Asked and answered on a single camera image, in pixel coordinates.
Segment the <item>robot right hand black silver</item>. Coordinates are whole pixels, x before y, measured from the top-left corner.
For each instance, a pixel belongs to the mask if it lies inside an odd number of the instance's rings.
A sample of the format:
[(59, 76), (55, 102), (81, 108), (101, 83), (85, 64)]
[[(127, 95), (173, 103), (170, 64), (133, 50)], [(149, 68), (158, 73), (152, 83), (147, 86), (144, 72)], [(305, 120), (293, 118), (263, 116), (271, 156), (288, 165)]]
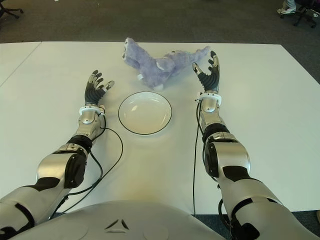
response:
[(210, 59), (208, 60), (208, 63), (210, 64), (208, 67), (210, 74), (204, 73), (196, 62), (192, 63), (192, 69), (202, 84), (204, 91), (214, 91), (218, 93), (220, 82), (220, 63), (217, 54), (213, 50), (210, 51)]

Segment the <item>robot left hand black silver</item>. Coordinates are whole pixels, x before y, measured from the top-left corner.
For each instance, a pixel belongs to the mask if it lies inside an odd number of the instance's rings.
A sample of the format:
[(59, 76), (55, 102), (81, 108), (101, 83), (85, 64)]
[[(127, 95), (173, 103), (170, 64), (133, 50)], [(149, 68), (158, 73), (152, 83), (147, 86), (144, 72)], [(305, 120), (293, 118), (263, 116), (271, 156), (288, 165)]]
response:
[(84, 100), (85, 104), (97, 105), (105, 93), (111, 89), (115, 82), (113, 80), (103, 83), (104, 78), (102, 73), (98, 70), (94, 70), (88, 78), (85, 92)]

